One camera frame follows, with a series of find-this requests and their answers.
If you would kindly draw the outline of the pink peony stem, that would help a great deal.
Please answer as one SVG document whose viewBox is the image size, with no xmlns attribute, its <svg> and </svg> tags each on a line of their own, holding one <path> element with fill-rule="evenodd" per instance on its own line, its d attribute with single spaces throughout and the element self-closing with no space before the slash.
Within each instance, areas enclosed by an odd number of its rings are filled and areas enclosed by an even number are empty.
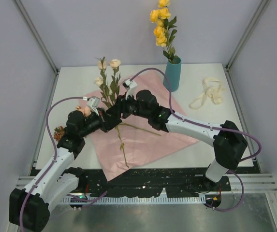
<svg viewBox="0 0 277 232">
<path fill-rule="evenodd" d="M 92 113 L 91 109 L 88 106 L 85 106 L 84 108 L 82 108 L 78 105 L 78 106 L 76 106 L 76 109 L 78 111 L 82 112 L 84 116 L 90 116 L 91 113 Z M 120 123 L 120 126 L 127 126 L 127 127 L 131 127 L 131 128 L 137 129 L 137 130 L 145 131 L 145 132 L 157 135 L 157 136 L 161 136 L 160 134 L 158 134 L 156 132 L 152 132 L 150 130 L 146 130 L 144 128 L 140 128 L 140 127 L 137 127 L 135 125 L 124 123 L 124 122 Z"/>
</svg>

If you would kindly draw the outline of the cream rose stem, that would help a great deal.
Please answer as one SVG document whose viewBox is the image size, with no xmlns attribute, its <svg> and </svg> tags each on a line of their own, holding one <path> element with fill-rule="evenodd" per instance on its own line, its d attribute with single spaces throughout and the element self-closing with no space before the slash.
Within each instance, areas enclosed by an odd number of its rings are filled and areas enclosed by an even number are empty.
<svg viewBox="0 0 277 232">
<path fill-rule="evenodd" d="M 112 59 L 107 62 L 105 57 L 97 58 L 97 66 L 100 70 L 100 76 L 94 81 L 95 85 L 101 90 L 101 101 L 107 108 L 111 108 L 117 101 L 120 92 L 119 81 L 121 75 L 119 74 L 119 66 L 121 61 L 119 59 Z M 107 80 L 107 67 L 110 66 L 113 74 L 111 75 L 112 81 L 109 83 Z"/>
</svg>

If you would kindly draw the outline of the purple wrapping paper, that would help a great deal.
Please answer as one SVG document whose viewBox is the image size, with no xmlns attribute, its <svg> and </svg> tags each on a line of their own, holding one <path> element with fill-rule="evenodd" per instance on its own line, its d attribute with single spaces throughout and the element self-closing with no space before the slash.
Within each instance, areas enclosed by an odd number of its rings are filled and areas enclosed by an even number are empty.
<svg viewBox="0 0 277 232">
<path fill-rule="evenodd" d="M 198 142 L 186 135 L 155 130 L 147 119 L 137 116 L 124 119 L 108 133 L 98 130 L 85 141 L 83 155 L 95 155 L 108 181 Z"/>
</svg>

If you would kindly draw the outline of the yellow rose stem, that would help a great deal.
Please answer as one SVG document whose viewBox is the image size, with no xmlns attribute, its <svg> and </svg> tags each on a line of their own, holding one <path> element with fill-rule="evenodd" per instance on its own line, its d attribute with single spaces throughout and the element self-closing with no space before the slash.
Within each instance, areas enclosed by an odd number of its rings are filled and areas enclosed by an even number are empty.
<svg viewBox="0 0 277 232">
<path fill-rule="evenodd" d="M 170 0 L 159 0 L 157 9 L 150 12 L 149 20 L 156 24 L 153 34 L 156 38 L 156 46 L 163 48 L 163 55 L 171 64 L 178 64 L 180 58 L 176 55 L 173 41 L 177 33 L 177 17 L 171 19 L 169 10 Z"/>
</svg>

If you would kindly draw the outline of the cream printed ribbon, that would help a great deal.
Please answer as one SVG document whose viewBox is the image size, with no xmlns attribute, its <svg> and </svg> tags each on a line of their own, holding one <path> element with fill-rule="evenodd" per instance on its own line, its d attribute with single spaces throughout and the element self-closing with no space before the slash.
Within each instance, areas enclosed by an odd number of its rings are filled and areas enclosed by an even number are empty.
<svg viewBox="0 0 277 232">
<path fill-rule="evenodd" d="M 225 88 L 222 81 L 213 77 L 208 77 L 202 80 L 202 87 L 202 93 L 189 104 L 189 109 L 201 109 L 207 99 L 210 99 L 214 105 L 223 103 L 222 92 Z"/>
</svg>

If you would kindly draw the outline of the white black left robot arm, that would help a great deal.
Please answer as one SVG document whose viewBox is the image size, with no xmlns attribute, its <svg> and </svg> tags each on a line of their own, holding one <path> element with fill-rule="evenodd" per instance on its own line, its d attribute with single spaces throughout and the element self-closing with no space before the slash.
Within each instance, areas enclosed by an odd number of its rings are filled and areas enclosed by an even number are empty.
<svg viewBox="0 0 277 232">
<path fill-rule="evenodd" d="M 114 107 L 98 108 L 89 116 L 80 111 L 69 113 L 65 134 L 54 145 L 52 158 L 32 181 L 11 192 L 9 222 L 21 229 L 41 232 L 63 197 L 73 190 L 86 189 L 83 171 L 69 167 L 85 146 L 84 137 L 97 130 L 108 132 L 120 123 L 121 113 Z"/>
</svg>

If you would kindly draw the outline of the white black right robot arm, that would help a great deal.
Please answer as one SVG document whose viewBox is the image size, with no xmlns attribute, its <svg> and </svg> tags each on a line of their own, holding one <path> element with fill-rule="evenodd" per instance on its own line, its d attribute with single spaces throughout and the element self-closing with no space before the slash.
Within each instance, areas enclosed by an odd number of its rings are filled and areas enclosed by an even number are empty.
<svg viewBox="0 0 277 232">
<path fill-rule="evenodd" d="M 149 90 L 139 91 L 136 97 L 118 96 L 116 103 L 106 112 L 108 121 L 115 125 L 131 115 L 139 116 L 147 119 L 149 125 L 158 131 L 186 135 L 213 147 L 215 158 L 202 179 L 207 190 L 214 190 L 229 170 L 237 168 L 248 145 L 233 122 L 227 120 L 219 125 L 199 121 L 190 123 L 184 115 L 159 105 Z"/>
</svg>

